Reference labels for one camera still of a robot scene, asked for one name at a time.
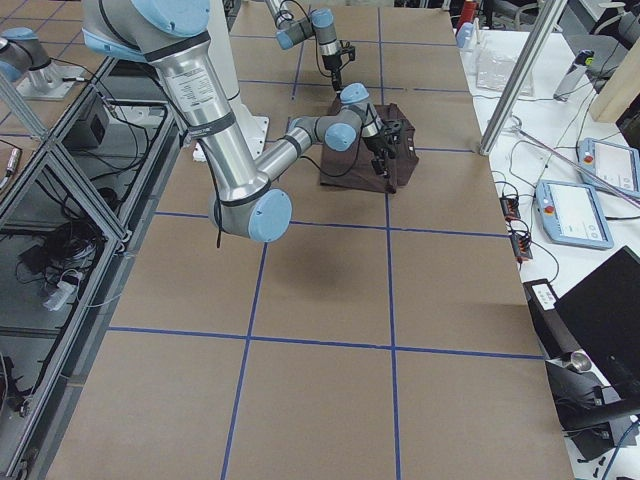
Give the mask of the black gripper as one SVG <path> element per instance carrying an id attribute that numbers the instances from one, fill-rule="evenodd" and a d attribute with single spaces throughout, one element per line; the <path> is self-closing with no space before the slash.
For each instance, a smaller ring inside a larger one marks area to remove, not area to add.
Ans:
<path id="1" fill-rule="evenodd" d="M 364 142 L 373 153 L 371 165 L 377 176 L 388 178 L 389 170 L 386 159 L 395 159 L 398 154 L 397 145 L 403 132 L 401 120 L 376 119 L 364 127 Z"/>
<path id="2" fill-rule="evenodd" d="M 332 88 L 335 91 L 343 89 L 341 70 L 342 68 L 356 59 L 356 50 L 354 47 L 321 48 L 321 56 L 326 70 L 329 71 L 331 77 Z"/>

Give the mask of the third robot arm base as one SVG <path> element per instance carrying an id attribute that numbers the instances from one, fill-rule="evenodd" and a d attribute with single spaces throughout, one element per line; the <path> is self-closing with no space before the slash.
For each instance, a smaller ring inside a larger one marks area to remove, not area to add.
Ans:
<path id="1" fill-rule="evenodd" d="M 60 65 L 54 61 L 33 30 L 16 27 L 1 33 L 1 74 L 28 100 L 64 99 L 79 79 L 82 66 Z"/>

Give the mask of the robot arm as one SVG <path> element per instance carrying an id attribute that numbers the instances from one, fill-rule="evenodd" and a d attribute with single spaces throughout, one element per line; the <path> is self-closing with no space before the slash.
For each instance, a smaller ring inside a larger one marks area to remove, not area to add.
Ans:
<path id="1" fill-rule="evenodd" d="M 372 167 L 388 175 L 402 144 L 399 123 L 383 120 L 366 87 L 338 86 L 333 115 L 295 119 L 267 149 L 251 149 L 248 111 L 231 92 L 237 77 L 227 22 L 218 1 L 85 1 L 85 44 L 105 56 L 152 67 L 209 165 L 209 217 L 221 233 L 267 243 L 287 230 L 292 205 L 272 183 L 315 144 L 344 152 L 365 145 Z"/>
<path id="2" fill-rule="evenodd" d="M 304 13 L 304 17 L 296 19 L 288 8 L 289 1 L 265 1 L 274 21 L 275 37 L 283 50 L 313 39 L 316 43 L 315 53 L 322 58 L 316 64 L 320 74 L 331 80 L 333 90 L 339 94 L 344 86 L 342 70 L 356 59 L 356 49 L 349 42 L 339 40 L 333 12 L 329 8 L 320 8 Z"/>

